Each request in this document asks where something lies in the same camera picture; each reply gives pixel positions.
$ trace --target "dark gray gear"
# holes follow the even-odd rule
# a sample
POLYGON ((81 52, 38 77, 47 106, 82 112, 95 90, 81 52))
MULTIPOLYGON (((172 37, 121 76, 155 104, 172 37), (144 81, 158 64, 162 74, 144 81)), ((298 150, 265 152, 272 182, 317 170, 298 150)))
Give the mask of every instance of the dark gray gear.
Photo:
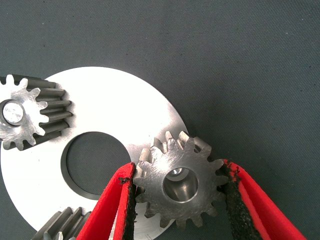
POLYGON ((0 77, 0 140, 5 150, 20 151, 59 137, 69 127, 65 118, 71 104, 62 100, 65 90, 37 77, 0 77))
POLYGON ((148 202, 147 218, 160 214, 162 228, 175 220, 183 229, 187 219, 200 227, 201 213, 216 216, 212 202, 225 198, 217 187, 226 184, 228 177, 216 175, 224 161, 209 162, 211 146, 183 131, 177 140, 167 131, 165 139, 162 143, 155 138, 151 148, 141 153, 133 182, 144 192, 136 201, 148 202))
POLYGON ((82 214, 82 208, 74 212, 67 207, 56 212, 31 240, 76 240, 79 232, 90 216, 90 211, 82 214))

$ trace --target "gear hole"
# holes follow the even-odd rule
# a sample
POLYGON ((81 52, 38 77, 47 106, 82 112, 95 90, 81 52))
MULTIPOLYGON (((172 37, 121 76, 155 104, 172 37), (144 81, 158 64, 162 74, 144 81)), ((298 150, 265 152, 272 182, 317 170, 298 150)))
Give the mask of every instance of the gear hole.
POLYGON ((0 121, 9 127, 18 127, 25 119, 25 109, 16 100, 7 99, 0 103, 0 121))
POLYGON ((198 191, 197 176, 188 168, 173 169, 165 176, 163 191, 170 199, 176 202, 188 202, 198 191))
POLYGON ((130 162, 129 153, 116 138, 103 132, 86 132, 64 148, 61 172, 74 192, 98 200, 116 170, 130 162))

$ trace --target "metal washer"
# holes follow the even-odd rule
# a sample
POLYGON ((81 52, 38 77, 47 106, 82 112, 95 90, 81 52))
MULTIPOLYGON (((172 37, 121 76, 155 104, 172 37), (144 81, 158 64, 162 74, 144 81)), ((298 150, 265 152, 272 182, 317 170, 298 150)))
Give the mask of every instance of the metal washer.
MULTIPOLYGON (((129 73, 105 67, 80 67, 47 78, 66 89, 72 100, 62 136, 25 151, 1 149, 1 170, 7 192, 22 217, 37 231, 57 211, 83 207, 92 211, 96 200, 83 197, 66 183, 61 169, 65 147, 77 136, 102 132, 118 139, 137 163, 143 148, 166 131, 177 137, 186 126, 175 108, 154 87, 129 73)), ((145 218, 146 204, 138 203, 134 239, 150 240, 160 228, 160 216, 145 218)))

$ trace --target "gray fabric background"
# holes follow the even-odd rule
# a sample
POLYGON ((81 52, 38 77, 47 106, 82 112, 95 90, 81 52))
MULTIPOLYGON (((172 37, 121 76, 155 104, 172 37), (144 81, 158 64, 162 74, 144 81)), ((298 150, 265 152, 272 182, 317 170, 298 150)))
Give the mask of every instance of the gray fabric background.
MULTIPOLYGON (((243 166, 308 239, 319 239, 320 2, 257 2, 2 0, 0 76, 102 66, 142 78, 217 158, 243 166)), ((87 163, 77 158, 90 151, 86 142, 71 161, 87 163)), ((104 151, 86 166, 103 155, 126 162, 120 149, 104 151)), ((98 192, 112 172, 103 174, 73 170, 80 185, 100 179, 85 186, 98 192)), ((35 231, 0 179, 0 239, 30 239, 35 231)), ((224 208, 200 229, 174 224, 158 239, 232 239, 224 208)))

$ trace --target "machined metal surface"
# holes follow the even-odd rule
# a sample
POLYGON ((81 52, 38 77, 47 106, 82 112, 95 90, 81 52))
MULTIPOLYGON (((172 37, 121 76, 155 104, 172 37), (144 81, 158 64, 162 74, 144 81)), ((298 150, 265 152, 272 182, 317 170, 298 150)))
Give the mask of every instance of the machined metal surface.
POLYGON ((72 114, 63 89, 37 77, 9 74, 0 83, 0 140, 5 150, 20 151, 59 137, 72 114))
POLYGON ((161 228, 175 220, 182 229, 187 219, 202 226, 201 213, 216 216, 213 201, 225 197, 217 187, 226 184, 228 177, 216 175, 224 162, 209 162, 210 154, 211 146, 183 131, 177 139, 169 131, 164 142, 155 138, 151 147, 142 151, 133 179, 142 192, 136 201, 147 203, 145 216, 152 220, 160 214, 161 228))
MULTIPOLYGON (((97 203, 93 194, 77 188, 63 175, 66 148, 77 136, 102 132, 118 139, 131 161, 138 163, 152 137, 165 140, 186 126, 170 102, 154 87, 129 73, 105 67, 81 67, 57 73, 48 81, 66 89, 69 128, 62 136, 24 151, 1 149, 1 170, 7 192, 22 217, 37 231, 56 211, 82 206, 83 213, 97 203)), ((160 216, 147 219, 146 203, 138 203, 134 239, 155 239, 165 229, 160 216)))
POLYGON ((90 213, 83 215, 81 207, 57 211, 31 240, 76 240, 90 213))

